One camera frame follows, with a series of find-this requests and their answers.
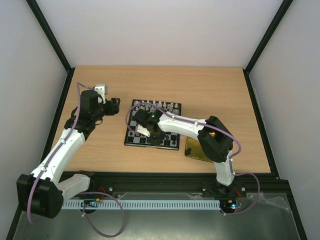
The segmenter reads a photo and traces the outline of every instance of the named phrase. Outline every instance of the black frame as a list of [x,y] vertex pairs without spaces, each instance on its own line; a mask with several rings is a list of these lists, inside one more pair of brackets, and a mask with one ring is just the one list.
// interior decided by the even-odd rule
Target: black frame
[[[26,0],[34,16],[38,20],[42,30],[50,41],[53,49],[59,57],[62,65],[64,66],[67,77],[62,89],[62,93],[58,102],[57,109],[52,121],[51,129],[44,147],[41,161],[50,152],[54,137],[57,131],[58,123],[62,114],[62,110],[68,95],[69,87],[72,81],[72,77],[75,72],[75,68],[71,67],[66,56],[64,55],[56,37],[54,36],[48,22],[45,19],[39,5],[36,0]],[[302,240],[306,240],[307,236],[302,225],[299,212],[287,180],[280,179],[275,159],[270,147],[264,122],[262,120],[261,112],[257,103],[256,95],[253,90],[252,82],[249,74],[268,44],[273,33],[277,29],[279,23],[287,12],[293,0],[283,0],[277,13],[275,14],[272,22],[270,23],[267,31],[261,39],[257,49],[255,50],[252,58],[250,59],[247,67],[243,69],[243,75],[247,84],[248,92],[252,102],[253,110],[261,134],[262,142],[268,159],[271,173],[258,173],[258,177],[261,185],[261,191],[265,193],[286,193],[290,208],[293,212],[293,217],[296,223],[299,236]],[[63,173],[61,180],[65,180],[73,176],[75,172],[66,171]],[[251,176],[239,176],[247,192],[255,192],[257,190],[257,183]],[[106,190],[109,187],[113,188],[113,194],[125,193],[125,192],[183,192],[183,193],[202,193],[204,183],[213,183],[216,179],[216,174],[209,173],[124,173],[124,172],[95,172],[95,182],[104,187]],[[20,215],[22,211],[17,208],[15,216],[13,218],[10,230],[7,235],[7,240],[14,238],[16,228],[19,223]]]

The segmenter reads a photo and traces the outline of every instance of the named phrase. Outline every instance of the white robotic arm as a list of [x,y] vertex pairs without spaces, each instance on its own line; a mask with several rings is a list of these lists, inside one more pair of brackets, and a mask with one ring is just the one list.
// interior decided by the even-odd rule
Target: white robotic arm
[[74,115],[76,108],[72,111],[71,118],[66,121],[58,142],[44,161],[30,175],[22,174],[19,177],[16,183],[18,200],[24,211],[27,210],[29,196],[33,196],[31,212],[54,218],[65,201],[89,188],[90,178],[84,174],[75,174],[62,182],[59,180],[73,155],[96,128],[96,122],[102,121],[105,115],[119,112],[120,99],[106,100],[107,91],[104,84],[83,91],[79,96],[81,105],[78,116]]
[[229,133],[216,117],[194,119],[175,115],[169,111],[162,114],[156,110],[154,113],[147,114],[145,110],[139,109],[135,114],[135,120],[138,123],[137,132],[147,136],[151,144],[157,145],[157,143],[160,143],[155,139],[160,139],[162,142],[162,133],[165,132],[178,133],[198,140],[204,154],[214,162],[216,180],[225,186],[232,183],[235,177],[232,159],[230,159],[233,146],[232,139],[222,133],[214,132],[213,134],[211,129],[204,126],[211,122],[213,126]]
[[[46,156],[43,162],[31,172],[33,177],[36,178],[41,171],[44,171],[40,179],[45,180],[46,178],[49,178],[50,181],[56,185],[57,189],[62,191],[63,202],[69,200],[78,193],[86,191],[90,184],[90,178],[83,174],[75,174],[73,177],[59,183],[60,177],[69,161],[74,156],[78,148],[80,148],[80,146],[85,142],[84,134],[82,132],[78,132],[76,129],[74,129],[70,137],[64,141],[70,131],[71,128],[62,131],[60,139],[48,156]],[[45,168],[44,166],[49,157],[54,154],[54,151],[61,143],[63,143],[63,145],[53,156],[49,165]]]

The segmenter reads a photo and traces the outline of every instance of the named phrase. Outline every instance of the wooden table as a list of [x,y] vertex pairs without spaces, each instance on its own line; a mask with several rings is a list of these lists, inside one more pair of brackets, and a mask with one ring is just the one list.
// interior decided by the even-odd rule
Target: wooden table
[[218,117],[242,144],[233,159],[236,172],[270,173],[268,160],[241,68],[77,66],[64,104],[54,143],[77,106],[76,82],[108,84],[110,98],[120,98],[120,112],[105,116],[73,156],[66,171],[212,173],[212,163],[185,157],[180,150],[125,146],[125,115],[133,99],[182,103],[182,115]]

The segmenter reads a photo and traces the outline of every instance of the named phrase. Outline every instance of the black joint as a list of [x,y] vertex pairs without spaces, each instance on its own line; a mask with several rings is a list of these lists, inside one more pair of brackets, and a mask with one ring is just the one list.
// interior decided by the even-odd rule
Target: black joint
[[[210,116],[206,123],[231,134],[215,116]],[[200,130],[197,138],[207,158],[216,163],[224,163],[229,151],[233,148],[233,140],[229,136],[210,127],[205,126]]]
[[79,117],[83,119],[92,119],[99,107],[98,103],[99,94],[95,90],[85,90],[80,96],[80,113]]
[[[35,180],[33,175],[22,174],[16,181],[19,207],[23,211],[27,211],[30,191]],[[60,212],[63,203],[62,192],[50,178],[40,179],[32,197],[31,213],[53,219]]]
[[106,116],[113,116],[118,114],[120,110],[120,98],[111,98],[105,102],[105,113]]
[[132,120],[136,121],[137,124],[140,124],[142,127],[145,128],[147,126],[147,120],[149,119],[151,114],[152,113],[149,113],[146,110],[139,108],[139,110],[132,117]]

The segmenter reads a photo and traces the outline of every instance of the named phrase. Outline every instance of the white wall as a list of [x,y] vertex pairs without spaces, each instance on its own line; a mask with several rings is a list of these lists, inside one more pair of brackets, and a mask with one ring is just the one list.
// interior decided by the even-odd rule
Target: white wall
[[282,0],[38,0],[71,65],[245,67]]
[[281,178],[319,239],[320,1],[293,1],[251,73]]
[[0,239],[18,206],[16,181],[39,163],[66,77],[23,0],[0,4]]

